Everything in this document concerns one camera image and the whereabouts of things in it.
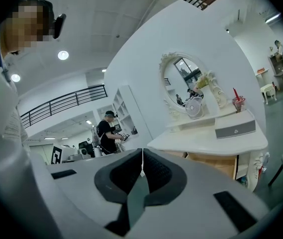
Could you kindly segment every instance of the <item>red straw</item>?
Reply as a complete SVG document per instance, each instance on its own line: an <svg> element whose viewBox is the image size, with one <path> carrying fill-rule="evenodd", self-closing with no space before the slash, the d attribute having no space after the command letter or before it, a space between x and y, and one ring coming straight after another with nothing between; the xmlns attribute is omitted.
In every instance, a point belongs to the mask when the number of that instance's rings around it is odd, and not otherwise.
<svg viewBox="0 0 283 239"><path fill-rule="evenodd" d="M236 90L234 89L234 94L236 95L237 101L240 101L239 95L237 94Z"/></svg>

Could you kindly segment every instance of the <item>white chair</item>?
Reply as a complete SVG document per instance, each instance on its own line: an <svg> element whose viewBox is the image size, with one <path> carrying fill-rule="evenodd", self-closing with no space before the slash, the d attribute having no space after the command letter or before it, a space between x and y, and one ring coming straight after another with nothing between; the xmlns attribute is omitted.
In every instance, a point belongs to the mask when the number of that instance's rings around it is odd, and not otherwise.
<svg viewBox="0 0 283 239"><path fill-rule="evenodd" d="M274 96L275 101L277 101L275 88L273 87L272 84L267 84L267 85L261 87L262 98L263 98L263 94L264 94L267 105L269 104L269 102L267 100L267 92L270 92L272 99L273 99L273 96Z"/></svg>

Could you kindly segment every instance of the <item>fluorescent light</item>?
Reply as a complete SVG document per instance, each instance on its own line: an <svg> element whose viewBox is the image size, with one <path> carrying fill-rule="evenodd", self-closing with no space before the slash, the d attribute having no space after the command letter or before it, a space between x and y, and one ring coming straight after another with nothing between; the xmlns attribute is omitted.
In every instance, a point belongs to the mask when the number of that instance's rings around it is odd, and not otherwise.
<svg viewBox="0 0 283 239"><path fill-rule="evenodd" d="M19 82L21 79L21 77L18 74L12 74L11 76L11 80L13 80L14 82Z"/></svg>
<svg viewBox="0 0 283 239"><path fill-rule="evenodd" d="M60 60L65 60L68 58L68 52L66 50L61 50L58 54L57 54L58 58Z"/></svg>
<svg viewBox="0 0 283 239"><path fill-rule="evenodd" d="M272 20L278 18L279 16L280 16L280 13L275 15L275 16L273 16L273 17L271 17L271 18L269 18L268 20L266 20L265 23L271 22Z"/></svg>

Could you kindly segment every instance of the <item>mirror frame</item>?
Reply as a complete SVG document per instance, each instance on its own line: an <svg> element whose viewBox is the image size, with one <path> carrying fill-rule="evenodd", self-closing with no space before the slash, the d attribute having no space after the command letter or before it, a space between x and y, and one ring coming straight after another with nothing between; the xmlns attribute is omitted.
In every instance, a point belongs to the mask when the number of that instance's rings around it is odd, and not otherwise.
<svg viewBox="0 0 283 239"><path fill-rule="evenodd" d="M174 109L180 113L187 113L185 107L182 107L178 104L176 104L171 97L168 94L168 91L166 89L165 85L165 80L164 80L164 75L167 66L175 61L178 58L187 58L188 60L191 60L193 63L195 63L198 68L200 69L201 73L204 74L206 73L208 77L210 78L210 88L212 93L214 94L219 107L222 108L227 104L227 98L225 93L222 91L222 89L217 85L216 83L216 78L214 77L213 72L207 71L206 67L204 64L195 56L189 55L184 52L172 52L168 54L163 54L161 57L161 63L159 64L159 84L160 84L160 90L164 95L164 101L167 103L170 109Z"/></svg>

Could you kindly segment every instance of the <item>small fan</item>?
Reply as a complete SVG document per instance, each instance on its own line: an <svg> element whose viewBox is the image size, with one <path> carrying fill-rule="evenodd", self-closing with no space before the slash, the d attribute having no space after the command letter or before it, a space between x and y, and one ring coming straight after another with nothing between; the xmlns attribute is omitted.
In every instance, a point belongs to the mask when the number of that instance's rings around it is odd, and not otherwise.
<svg viewBox="0 0 283 239"><path fill-rule="evenodd" d="M186 112L191 119L198 119L203 116L201 102L202 98L194 97L186 103Z"/></svg>

